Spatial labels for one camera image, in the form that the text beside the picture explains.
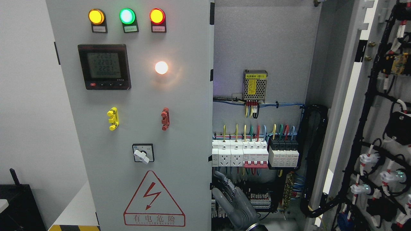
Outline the grey robot hand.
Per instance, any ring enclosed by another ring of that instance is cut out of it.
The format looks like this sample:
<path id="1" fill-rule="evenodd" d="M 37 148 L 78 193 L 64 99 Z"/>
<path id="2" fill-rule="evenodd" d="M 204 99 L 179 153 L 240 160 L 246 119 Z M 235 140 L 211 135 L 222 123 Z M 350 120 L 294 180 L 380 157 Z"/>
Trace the grey robot hand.
<path id="1" fill-rule="evenodd" d="M 212 195 L 216 202 L 226 212 L 228 218 L 240 230 L 251 230 L 252 227 L 259 223 L 259 217 L 250 201 L 247 199 L 243 191 L 234 186 L 232 181 L 219 171 L 214 172 L 224 186 L 224 190 L 228 197 L 224 196 L 218 188 L 212 189 Z"/>

